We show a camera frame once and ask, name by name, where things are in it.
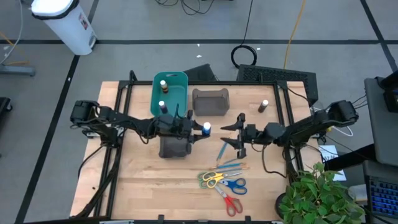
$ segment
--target white trash can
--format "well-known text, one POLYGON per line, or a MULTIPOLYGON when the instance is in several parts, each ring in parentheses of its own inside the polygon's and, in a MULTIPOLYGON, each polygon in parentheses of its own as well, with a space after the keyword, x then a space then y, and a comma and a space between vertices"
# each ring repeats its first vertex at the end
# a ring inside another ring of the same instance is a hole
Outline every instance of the white trash can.
POLYGON ((34 0, 32 15, 43 20, 75 55, 93 51, 96 35, 79 0, 34 0))

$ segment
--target wooden tabletop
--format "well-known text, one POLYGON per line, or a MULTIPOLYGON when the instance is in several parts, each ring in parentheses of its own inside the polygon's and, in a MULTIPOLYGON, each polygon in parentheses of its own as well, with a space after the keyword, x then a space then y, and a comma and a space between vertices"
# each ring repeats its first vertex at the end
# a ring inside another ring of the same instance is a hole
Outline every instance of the wooden tabletop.
MULTIPOLYGON (((305 95, 302 82, 288 82, 294 92, 305 95)), ((118 82, 103 82, 98 102, 103 106, 113 107, 116 99, 118 82)), ((136 85, 132 88, 129 115, 136 118, 151 118, 150 85, 136 85)), ((158 155, 160 139, 154 138, 144 145, 138 135, 131 130, 126 132, 119 169, 118 184, 112 219, 156 220, 158 215, 165 215, 166 220, 244 220, 250 215, 252 220, 280 220, 274 210, 275 200, 284 192, 287 179, 276 174, 267 174, 262 168, 261 153, 246 144, 248 156, 241 160, 250 169, 242 175, 246 179, 248 192, 236 195, 225 187, 221 188, 231 197, 240 199, 243 213, 234 217, 226 214, 226 204, 215 189, 199 188, 197 175, 216 164, 217 155, 223 145, 220 137, 236 137, 236 133, 223 131, 222 126, 233 124, 240 113, 246 114, 246 124, 256 124, 262 130, 268 122, 278 122, 274 90, 272 86, 189 86, 188 109, 192 108, 192 90, 229 90, 230 108, 225 116, 194 117, 198 123, 209 121, 212 125, 211 137, 196 142, 192 153, 184 159, 161 159, 158 155), (269 101, 265 112, 257 109, 263 100, 269 101)), ((295 121, 310 115, 308 103, 301 97, 289 94, 295 121)), ((283 92, 280 90, 285 122, 288 122, 283 92)), ((98 148, 100 140, 89 139, 85 157, 98 148)), ((318 147, 315 140, 309 144, 318 147)), ((301 150, 304 166, 312 166, 321 161, 319 152, 311 148, 301 150)), ((72 205, 71 215, 76 215, 89 202, 96 189, 103 167, 105 150, 90 159, 81 170, 80 179, 72 205)), ((228 146, 222 161, 234 159, 236 151, 228 146)), ((271 144, 266 148, 265 162, 268 170, 285 173, 285 161, 282 148, 271 144)), ((104 214, 108 191, 104 193, 101 213, 104 214)))

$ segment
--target blue scissors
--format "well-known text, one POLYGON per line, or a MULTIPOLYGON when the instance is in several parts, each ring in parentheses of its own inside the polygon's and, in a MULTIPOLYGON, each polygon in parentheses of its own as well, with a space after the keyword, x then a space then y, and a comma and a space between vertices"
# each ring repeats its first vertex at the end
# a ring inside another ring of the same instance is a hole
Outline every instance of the blue scissors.
POLYGON ((239 178, 236 180, 224 178, 220 180, 219 183, 229 187, 232 190, 232 192, 238 195, 244 195, 248 192, 248 189, 244 187, 246 185, 246 180, 243 178, 239 178))

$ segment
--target teal basket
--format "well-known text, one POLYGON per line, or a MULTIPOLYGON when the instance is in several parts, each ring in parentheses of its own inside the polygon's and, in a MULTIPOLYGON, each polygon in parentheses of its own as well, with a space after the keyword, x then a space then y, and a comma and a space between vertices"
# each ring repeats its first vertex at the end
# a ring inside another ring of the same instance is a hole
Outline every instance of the teal basket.
POLYGON ((178 104, 178 115, 185 116, 188 108, 188 77, 183 72, 160 72, 152 84, 152 98, 150 99, 150 112, 154 115, 162 114, 159 101, 164 101, 169 114, 174 116, 178 104), (168 93, 163 93, 160 81, 165 80, 168 93))

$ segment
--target yellow scissors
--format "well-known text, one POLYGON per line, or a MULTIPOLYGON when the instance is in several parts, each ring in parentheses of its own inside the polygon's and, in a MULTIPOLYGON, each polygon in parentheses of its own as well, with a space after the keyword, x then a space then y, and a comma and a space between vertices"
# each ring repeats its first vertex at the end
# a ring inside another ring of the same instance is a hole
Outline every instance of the yellow scissors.
POLYGON ((207 182, 207 187, 208 188, 213 188, 217 185, 217 183, 224 179, 225 177, 232 177, 235 175, 239 175, 242 174, 242 172, 237 172, 234 174, 223 174, 223 173, 217 173, 214 171, 210 171, 210 172, 202 172, 198 175, 198 179, 199 180, 203 180, 205 182, 207 182))

